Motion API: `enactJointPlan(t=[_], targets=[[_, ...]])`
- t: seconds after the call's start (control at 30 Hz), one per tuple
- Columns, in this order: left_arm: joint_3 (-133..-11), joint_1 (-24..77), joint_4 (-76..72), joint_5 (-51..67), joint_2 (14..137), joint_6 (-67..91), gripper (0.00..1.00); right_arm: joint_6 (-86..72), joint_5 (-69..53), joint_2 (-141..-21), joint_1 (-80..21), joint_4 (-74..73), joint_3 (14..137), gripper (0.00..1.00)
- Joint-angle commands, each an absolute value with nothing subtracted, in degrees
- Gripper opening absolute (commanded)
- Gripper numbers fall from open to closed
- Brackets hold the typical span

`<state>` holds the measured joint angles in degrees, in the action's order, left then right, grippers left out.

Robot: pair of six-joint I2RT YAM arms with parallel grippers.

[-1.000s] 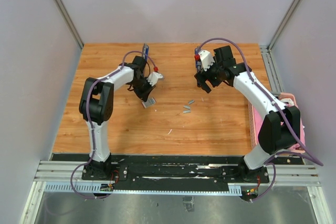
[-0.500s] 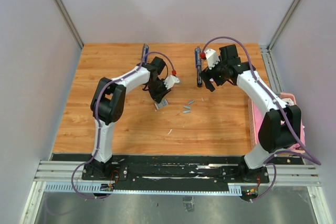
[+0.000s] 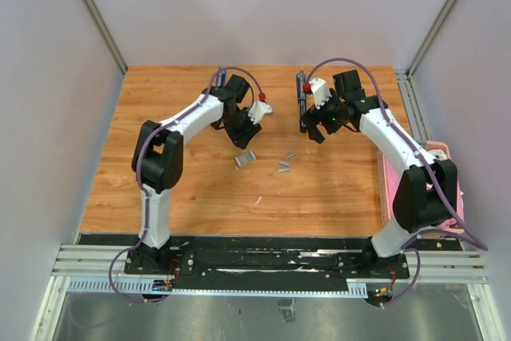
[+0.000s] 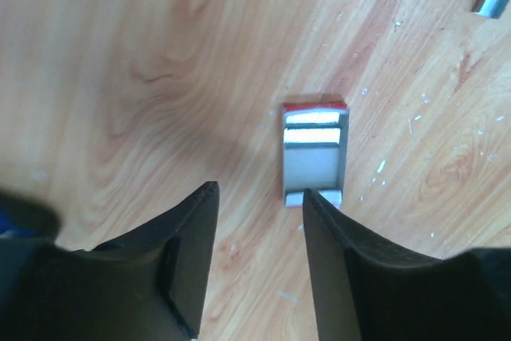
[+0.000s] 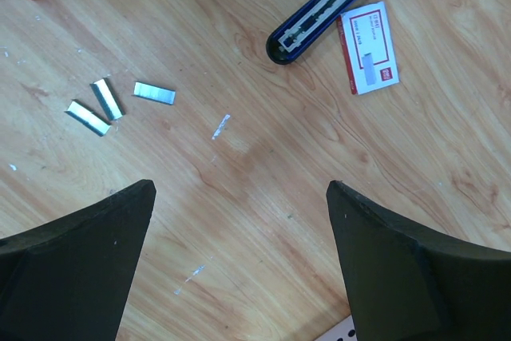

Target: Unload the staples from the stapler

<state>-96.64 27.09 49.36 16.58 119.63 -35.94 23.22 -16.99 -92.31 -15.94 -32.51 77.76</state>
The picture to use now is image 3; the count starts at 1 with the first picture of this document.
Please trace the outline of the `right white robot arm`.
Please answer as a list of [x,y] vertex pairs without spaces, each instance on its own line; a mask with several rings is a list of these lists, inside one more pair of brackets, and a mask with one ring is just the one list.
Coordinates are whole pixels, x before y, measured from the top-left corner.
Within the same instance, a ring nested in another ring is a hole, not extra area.
[[380,96],[368,96],[355,70],[337,73],[329,86],[320,78],[305,81],[303,93],[312,106],[303,113],[309,138],[319,144],[326,134],[351,124],[369,138],[398,174],[393,216],[370,239],[362,269],[379,277],[390,268],[390,257],[424,228],[437,227],[456,212],[458,170],[450,159],[439,160],[402,129]]

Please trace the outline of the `blue stapler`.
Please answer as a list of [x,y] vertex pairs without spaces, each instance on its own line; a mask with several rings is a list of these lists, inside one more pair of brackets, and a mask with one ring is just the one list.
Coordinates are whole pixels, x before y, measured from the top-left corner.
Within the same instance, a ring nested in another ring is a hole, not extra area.
[[306,80],[306,75],[302,70],[300,70],[296,74],[295,81],[296,81],[297,102],[298,102],[298,106],[299,106],[299,131],[301,133],[305,133],[307,131],[307,127],[303,120],[303,115],[307,111],[307,99],[306,99],[306,95],[303,91],[303,85],[305,83],[305,80]]
[[226,85],[227,70],[220,66],[217,70],[216,87],[223,88]]

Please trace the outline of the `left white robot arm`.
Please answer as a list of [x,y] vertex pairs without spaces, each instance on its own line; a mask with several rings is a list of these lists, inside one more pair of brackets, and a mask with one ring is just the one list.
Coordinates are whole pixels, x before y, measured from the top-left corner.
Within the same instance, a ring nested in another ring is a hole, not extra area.
[[137,245],[147,248],[143,264],[151,272],[165,272],[171,254],[168,218],[172,190],[184,167],[184,147],[203,129],[223,130],[239,149],[245,149],[262,129],[260,122],[273,113],[263,92],[248,107],[239,107],[251,85],[232,75],[219,87],[215,74],[208,87],[189,106],[163,121],[146,121],[139,132],[132,169],[141,190],[142,221]]

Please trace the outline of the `silver staple strip block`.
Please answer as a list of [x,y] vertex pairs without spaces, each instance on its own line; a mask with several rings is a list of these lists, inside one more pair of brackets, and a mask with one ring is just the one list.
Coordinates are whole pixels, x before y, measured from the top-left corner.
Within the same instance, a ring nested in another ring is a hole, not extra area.
[[249,163],[255,161],[256,155],[252,150],[250,150],[250,151],[247,151],[245,153],[242,153],[242,154],[234,157],[234,160],[236,163],[236,167],[240,168],[240,167],[244,167],[245,165],[248,165]]

